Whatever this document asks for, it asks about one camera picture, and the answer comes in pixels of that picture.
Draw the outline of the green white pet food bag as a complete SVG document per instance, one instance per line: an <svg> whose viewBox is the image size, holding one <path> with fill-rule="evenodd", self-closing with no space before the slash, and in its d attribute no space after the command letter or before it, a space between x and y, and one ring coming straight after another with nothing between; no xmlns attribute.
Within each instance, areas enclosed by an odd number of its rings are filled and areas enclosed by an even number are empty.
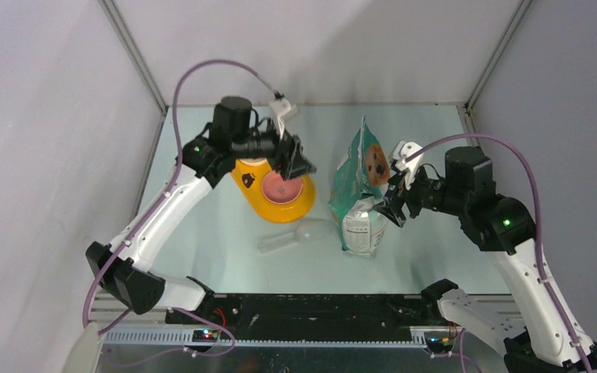
<svg viewBox="0 0 597 373"><path fill-rule="evenodd" d="M387 191L390 167L378 138L361 124L333 174L328 202L337 223L342 250L373 257L389 221L373 207Z"/></svg>

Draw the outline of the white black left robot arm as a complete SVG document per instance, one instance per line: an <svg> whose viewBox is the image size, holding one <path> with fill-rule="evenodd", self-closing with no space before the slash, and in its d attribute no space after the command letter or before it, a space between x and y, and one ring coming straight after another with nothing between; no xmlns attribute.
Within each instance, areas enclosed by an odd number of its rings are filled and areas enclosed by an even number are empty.
<svg viewBox="0 0 597 373"><path fill-rule="evenodd" d="M251 124L252 103L226 96L215 105L203 131L182 145L176 165L155 198L109 243L93 242L86 259L101 287L137 315L155 307L180 308L195 323L206 323L215 303L206 287L189 278L154 274L152 264L189 211L236 167L240 159L266 159L283 180L311 174L316 167L286 123L298 108L277 95L269 102L265 128Z"/></svg>

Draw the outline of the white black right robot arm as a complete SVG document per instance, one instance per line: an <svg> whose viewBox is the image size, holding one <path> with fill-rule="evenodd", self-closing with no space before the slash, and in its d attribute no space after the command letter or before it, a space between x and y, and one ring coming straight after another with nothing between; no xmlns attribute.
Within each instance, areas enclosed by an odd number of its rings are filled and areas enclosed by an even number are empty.
<svg viewBox="0 0 597 373"><path fill-rule="evenodd" d="M478 147L445 153L445 175L428 177L420 146L400 142L394 171L375 210L403 226L424 209L456 217L465 236L487 254L506 283L520 320L507 319L443 279L421 292L421 314L472 333L503 358L510 372L583 372L597 369L597 342L575 321L536 249L536 223L526 206L495 191L491 160Z"/></svg>

